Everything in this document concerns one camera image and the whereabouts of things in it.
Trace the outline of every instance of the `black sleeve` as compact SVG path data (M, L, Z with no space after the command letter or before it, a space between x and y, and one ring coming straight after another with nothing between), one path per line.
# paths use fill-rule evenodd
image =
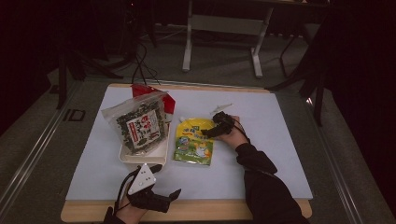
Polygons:
M286 185L274 175L277 169L264 152L248 143L236 152L237 162L246 168L246 201L254 223L309 223Z

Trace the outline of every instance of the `yellow package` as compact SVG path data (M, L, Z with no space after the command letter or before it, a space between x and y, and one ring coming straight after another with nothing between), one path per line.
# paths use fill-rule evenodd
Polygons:
M214 140L201 130L215 127L211 119L186 119L176 129L174 160L210 165Z

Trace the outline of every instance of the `plastic bag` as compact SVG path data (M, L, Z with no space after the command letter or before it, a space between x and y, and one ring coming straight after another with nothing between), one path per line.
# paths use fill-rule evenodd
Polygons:
M177 125L174 160L210 165L214 140L201 130L213 127L215 123L211 119L186 119Z
M167 137L162 99L165 95L166 92L155 91L102 110L131 155L146 155Z

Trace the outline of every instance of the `white paper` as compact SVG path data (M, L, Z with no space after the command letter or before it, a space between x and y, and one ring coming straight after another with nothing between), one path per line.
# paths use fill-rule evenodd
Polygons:
M179 199L244 199L244 169L236 153L216 141L210 166L174 161L175 129L179 118L211 119L218 105L233 104L224 112L240 117L251 143L263 150L278 169L277 176L295 199L312 199L300 160L291 141L276 97L272 93L167 90L176 100L169 134L169 151L154 192L167 196L181 189ZM109 87L100 109L131 98L130 88ZM75 171L66 200L115 200L129 171L119 160L120 140L99 111Z

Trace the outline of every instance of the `dark background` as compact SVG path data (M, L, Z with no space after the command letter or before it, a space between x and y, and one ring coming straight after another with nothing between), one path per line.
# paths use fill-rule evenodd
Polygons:
M157 0L155 21L164 25L186 24L187 3ZM78 39L75 43L92 56L106 56L108 45L103 35L96 35L103 30L95 25L98 20L94 19L90 1L19 0L1 4L0 134L50 88L46 75L58 67L61 36ZM330 65L326 87L332 91L377 185L396 214L396 7L390 0L336 1L334 6L338 8L323 22L315 40L319 46L315 50L325 55ZM238 5L223 8L217 12L242 13L253 19L260 19L262 14L262 8L258 10L254 4L244 10ZM197 6L202 12L207 9L204 4ZM316 14L303 18L297 14L296 9L289 7L277 9L268 31L289 36L298 33L296 24L321 20Z

